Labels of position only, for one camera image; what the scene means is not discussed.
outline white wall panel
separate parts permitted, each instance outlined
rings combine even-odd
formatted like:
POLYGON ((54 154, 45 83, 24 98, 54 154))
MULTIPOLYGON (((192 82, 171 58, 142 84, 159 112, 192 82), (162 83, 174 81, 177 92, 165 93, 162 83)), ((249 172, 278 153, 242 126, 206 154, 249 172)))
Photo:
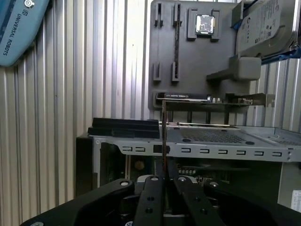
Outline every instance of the white wall panel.
MULTIPOLYGON (((147 104, 151 0, 52 3, 34 47, 18 66, 0 68, 0 226, 73 198, 75 137, 93 117, 161 117, 147 104)), ((263 66, 250 90, 275 94, 275 108, 250 107, 230 114, 230 123, 300 132, 300 65, 263 66)), ((192 121, 205 116, 194 112, 192 121)), ((223 114, 211 119, 223 123, 223 114)))

